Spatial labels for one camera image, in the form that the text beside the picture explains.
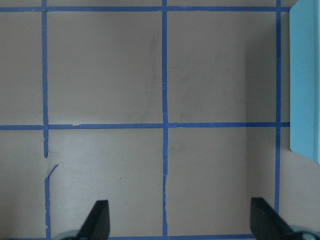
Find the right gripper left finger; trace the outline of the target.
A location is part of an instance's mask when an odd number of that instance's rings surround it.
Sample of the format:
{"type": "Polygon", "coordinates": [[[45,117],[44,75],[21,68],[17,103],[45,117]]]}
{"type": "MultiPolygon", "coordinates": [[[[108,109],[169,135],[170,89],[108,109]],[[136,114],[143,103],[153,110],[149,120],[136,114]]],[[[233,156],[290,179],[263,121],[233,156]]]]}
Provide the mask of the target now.
{"type": "Polygon", "coordinates": [[[107,240],[110,235],[108,200],[98,200],[76,235],[77,240],[107,240]]]}

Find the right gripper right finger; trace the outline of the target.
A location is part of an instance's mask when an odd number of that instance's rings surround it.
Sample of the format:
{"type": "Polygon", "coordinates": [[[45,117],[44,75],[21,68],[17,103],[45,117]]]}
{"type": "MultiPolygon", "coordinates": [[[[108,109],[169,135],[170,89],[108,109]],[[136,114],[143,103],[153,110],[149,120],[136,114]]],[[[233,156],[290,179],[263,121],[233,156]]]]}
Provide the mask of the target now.
{"type": "Polygon", "coordinates": [[[288,240],[294,231],[262,197],[250,200],[250,230],[256,240],[288,240]]]}

